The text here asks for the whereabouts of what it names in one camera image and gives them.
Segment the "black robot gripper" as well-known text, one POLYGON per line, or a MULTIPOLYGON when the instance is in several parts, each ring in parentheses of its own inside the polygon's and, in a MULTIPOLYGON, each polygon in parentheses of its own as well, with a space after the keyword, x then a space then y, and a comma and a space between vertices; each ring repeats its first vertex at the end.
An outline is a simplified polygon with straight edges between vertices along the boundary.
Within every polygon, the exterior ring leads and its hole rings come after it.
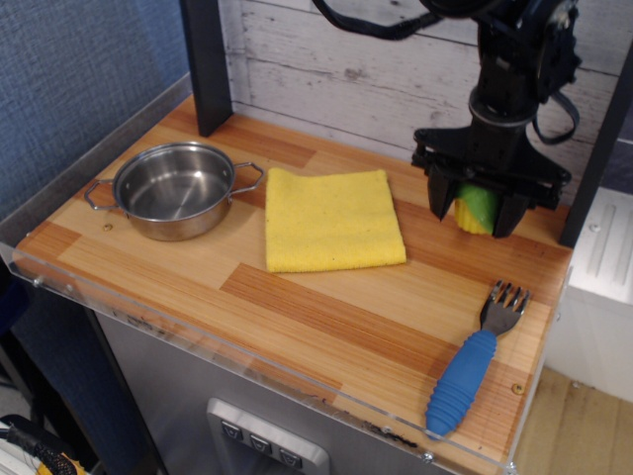
POLYGON ((555 209, 571 173, 530 143, 525 127, 475 119, 457 129, 418 129, 412 163, 428 176, 430 211, 442 221, 458 186, 470 183, 500 194, 494 238, 508 238, 529 208, 555 209))

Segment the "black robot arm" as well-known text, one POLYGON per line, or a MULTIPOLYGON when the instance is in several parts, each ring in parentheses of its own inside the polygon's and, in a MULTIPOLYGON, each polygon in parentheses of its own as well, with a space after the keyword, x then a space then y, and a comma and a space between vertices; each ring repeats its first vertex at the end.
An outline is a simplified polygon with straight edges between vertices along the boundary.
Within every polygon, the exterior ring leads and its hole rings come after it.
POLYGON ((512 234, 525 212, 554 209, 571 173, 543 155, 526 129, 538 109, 558 103, 576 126, 578 110, 562 93, 576 79, 574 1, 427 1, 443 18, 471 18, 479 26, 481 71, 469 98, 470 126, 419 129, 412 163, 427 176, 431 212, 444 218, 464 187, 493 194, 490 232, 512 234))

